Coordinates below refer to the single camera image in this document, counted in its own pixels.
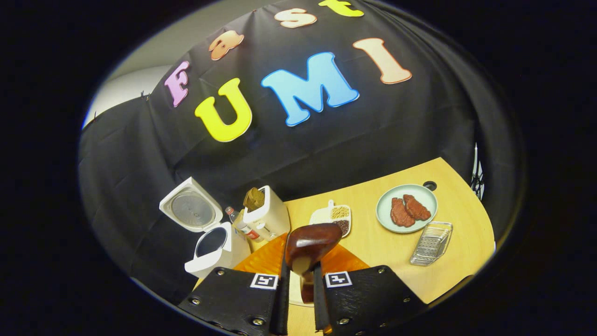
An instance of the grater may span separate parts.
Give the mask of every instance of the grater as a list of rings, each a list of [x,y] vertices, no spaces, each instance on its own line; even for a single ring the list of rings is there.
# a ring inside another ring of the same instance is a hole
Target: grater
[[[427,224],[421,233],[410,263],[427,266],[443,256],[452,236],[452,228],[452,224],[447,222]]]

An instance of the bolt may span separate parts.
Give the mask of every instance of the bolt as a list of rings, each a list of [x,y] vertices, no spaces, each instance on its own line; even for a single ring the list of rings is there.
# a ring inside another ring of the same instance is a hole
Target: bolt
[[[253,319],[251,323],[253,323],[254,325],[263,325],[265,321],[263,319]]]

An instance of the meat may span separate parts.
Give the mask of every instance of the meat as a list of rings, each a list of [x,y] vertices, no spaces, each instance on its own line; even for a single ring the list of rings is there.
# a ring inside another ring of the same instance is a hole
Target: meat
[[[405,208],[408,214],[418,221],[426,221],[431,217],[431,213],[419,203],[414,196],[404,195],[404,201],[406,203]]]
[[[399,227],[411,227],[414,224],[414,218],[410,217],[401,198],[392,198],[392,210],[390,211],[392,222]]]

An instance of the letter m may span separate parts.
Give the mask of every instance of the letter m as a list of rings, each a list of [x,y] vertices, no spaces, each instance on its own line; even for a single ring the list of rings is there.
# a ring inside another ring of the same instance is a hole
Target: letter m
[[[277,70],[265,76],[261,86],[271,88],[288,114],[286,125],[296,126],[309,119],[308,110],[302,109],[302,101],[316,112],[324,110],[323,90],[328,93],[327,104],[338,107],[359,97],[358,91],[348,85],[334,63],[334,54],[319,53],[307,60],[307,80],[286,70]]]

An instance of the plate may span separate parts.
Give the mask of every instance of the plate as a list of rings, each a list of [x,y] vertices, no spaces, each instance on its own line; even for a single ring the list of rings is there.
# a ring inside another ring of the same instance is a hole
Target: plate
[[[417,199],[424,207],[429,210],[431,213],[431,217],[429,217],[426,221],[416,221],[413,226],[411,227],[399,227],[398,225],[392,222],[392,218],[390,218],[390,211],[392,210],[392,198],[403,198],[405,194],[413,195],[414,198]],[[379,223],[388,230],[396,233],[411,233],[422,228],[427,225],[433,217],[435,217],[435,213],[438,211],[438,199],[435,198],[435,195],[431,190],[425,188],[422,185],[418,184],[403,184],[397,187],[394,187],[385,194],[383,194],[379,201],[377,201],[376,213],[377,213],[377,220]]]

